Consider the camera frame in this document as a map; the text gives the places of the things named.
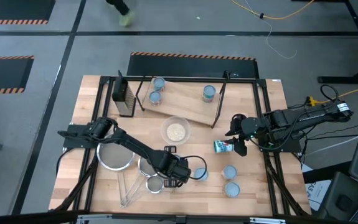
cheese grater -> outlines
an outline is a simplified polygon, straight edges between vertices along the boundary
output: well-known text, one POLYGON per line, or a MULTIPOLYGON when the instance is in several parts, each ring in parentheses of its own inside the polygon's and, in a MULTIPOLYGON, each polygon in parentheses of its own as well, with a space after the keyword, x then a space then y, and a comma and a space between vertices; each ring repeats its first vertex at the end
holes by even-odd
POLYGON ((112 91, 112 100, 115 102, 121 117, 132 118, 134 116, 136 97, 129 87, 129 82, 123 78, 119 70, 112 91))

wooden board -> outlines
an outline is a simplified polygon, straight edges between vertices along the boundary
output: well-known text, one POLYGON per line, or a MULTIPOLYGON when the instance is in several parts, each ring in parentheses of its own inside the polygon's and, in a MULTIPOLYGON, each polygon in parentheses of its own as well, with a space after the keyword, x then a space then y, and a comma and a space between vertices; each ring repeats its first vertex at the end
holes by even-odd
MULTIPOLYGON (((72 122, 75 124, 87 123, 93 111, 93 105, 97 93, 99 76, 84 76, 79 90, 72 122)), ((200 87, 206 83, 184 83, 185 85, 200 87)), ((286 108, 281 82, 267 80, 271 108, 273 110, 286 108)), ((130 82, 130 88, 136 90, 139 82, 130 82)), ((103 109, 104 98, 101 101, 100 112, 103 109)), ((136 107, 134 118, 120 118, 116 106, 111 102, 109 117, 115 118, 128 134, 139 141, 144 142, 154 149, 162 149, 166 145, 160 134, 162 122, 168 115, 153 111, 141 111, 136 107)), ((213 141, 224 139, 224 134, 230 126, 233 114, 243 113, 246 116, 257 116, 253 88, 251 84, 227 84, 223 102, 222 113, 216 127, 210 127, 190 121, 191 136, 189 140, 178 146, 180 156, 199 155, 208 163, 209 178, 206 182, 189 180, 187 184, 174 192, 165 189, 158 195, 139 194, 128 208, 120 207, 120 196, 116 173, 99 166, 92 200, 92 212, 113 213, 145 213, 145 214, 192 214, 192 215, 271 215, 271 205, 266 180, 263 155, 252 143, 246 142, 248 155, 240 157, 236 153, 215 154, 213 141), (241 194, 238 198, 227 198, 223 194, 223 186, 227 183, 221 176, 221 171, 227 164, 232 164, 238 169, 238 177, 235 181, 241 186, 241 194)), ((291 154, 281 153, 281 162, 285 183, 295 200, 310 212, 306 195, 302 171, 298 160, 291 154)), ((80 165, 83 158, 83 149, 77 149, 68 153, 60 164, 60 170, 55 182, 54 191, 50 201, 50 208, 55 208, 68 195, 77 183, 80 165)), ((189 166, 196 169, 202 166, 197 159, 190 159, 189 166)), ((125 171, 127 188, 134 182, 138 175, 135 165, 125 171)), ((80 208, 83 208, 87 186, 82 191, 80 208)), ((280 191, 276 188, 278 208, 283 212, 280 199, 280 191)))
POLYGON ((146 94, 139 94, 143 108, 171 116, 180 116, 191 121, 208 124, 209 126, 213 125, 219 104, 221 83, 211 84, 215 87, 217 94, 212 102, 206 103, 202 101, 202 94, 206 84, 189 86, 182 83, 165 81, 164 91, 161 92, 162 103, 158 106, 153 106, 149 100, 149 94, 154 91, 153 80, 143 84, 144 87, 142 88, 148 89, 146 94))

gray floor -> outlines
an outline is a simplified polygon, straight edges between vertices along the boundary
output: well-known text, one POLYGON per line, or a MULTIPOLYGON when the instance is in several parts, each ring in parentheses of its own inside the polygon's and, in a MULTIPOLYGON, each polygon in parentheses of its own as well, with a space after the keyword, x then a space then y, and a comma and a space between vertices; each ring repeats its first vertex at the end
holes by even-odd
MULTIPOLYGON (((132 27, 118 25, 118 13, 103 0, 87 1, 79 31, 266 31, 270 28, 229 0, 165 1, 127 0, 136 11, 132 27)), ((284 16, 304 5, 290 0, 248 0, 254 10, 284 16)), ((71 30, 80 0, 57 1, 46 26, 0 26, 0 30, 71 30)), ((358 1, 352 1, 358 13, 358 1)), ((283 21, 268 21, 275 31, 357 30, 344 4, 314 3, 297 16, 283 21)), ((0 37, 0 56, 35 55, 26 91, 20 95, 0 95, 0 215, 9 213, 28 152, 50 90, 59 69, 68 37, 0 37)), ((55 163, 63 139, 58 130, 70 122, 83 75, 116 75, 126 72, 130 53, 170 52, 255 57, 261 78, 283 82, 288 105, 302 103, 312 95, 322 99, 316 77, 350 76, 358 72, 358 37, 270 37, 269 43, 283 59, 265 44, 265 37, 227 36, 103 36, 76 37, 59 94, 42 145, 23 213, 44 212, 55 181, 55 163)), ((334 85, 340 93, 358 85, 334 85)), ((312 133, 342 129, 358 124, 358 93, 346 100, 355 112, 345 124, 322 124, 312 133)), ((358 129, 344 134, 358 133, 358 129)), ((334 144, 341 139, 310 142, 308 152, 334 144)), ((351 158, 356 142, 307 157, 306 164, 319 168, 351 158)))

hazard tape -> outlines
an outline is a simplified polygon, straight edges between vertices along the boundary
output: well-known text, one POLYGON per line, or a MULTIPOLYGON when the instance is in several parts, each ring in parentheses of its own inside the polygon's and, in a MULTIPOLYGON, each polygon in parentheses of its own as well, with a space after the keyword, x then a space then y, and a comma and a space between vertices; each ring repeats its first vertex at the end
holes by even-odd
POLYGON ((48 22, 43 19, 0 19, 0 25, 43 25, 48 22))
POLYGON ((30 56, 8 56, 8 57, 0 57, 0 60, 25 59, 25 58, 35 59, 35 56, 33 56, 33 55, 30 55, 30 56))
POLYGON ((22 93, 25 88, 1 88, 0 94, 22 93))
POLYGON ((187 54, 168 54, 168 53, 149 53, 132 52, 131 55, 160 56, 160 57, 185 57, 185 58, 210 58, 210 59, 229 59, 229 60, 255 60, 253 57, 234 57, 217 55, 187 55, 187 54))

white powder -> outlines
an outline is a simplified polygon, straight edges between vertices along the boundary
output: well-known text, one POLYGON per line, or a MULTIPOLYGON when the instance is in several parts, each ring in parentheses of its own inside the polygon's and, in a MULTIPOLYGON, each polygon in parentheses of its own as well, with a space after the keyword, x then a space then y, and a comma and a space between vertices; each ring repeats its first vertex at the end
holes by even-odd
POLYGON ((171 124, 167 127, 167 137, 171 141, 181 141, 186 136, 186 129, 181 124, 171 124))

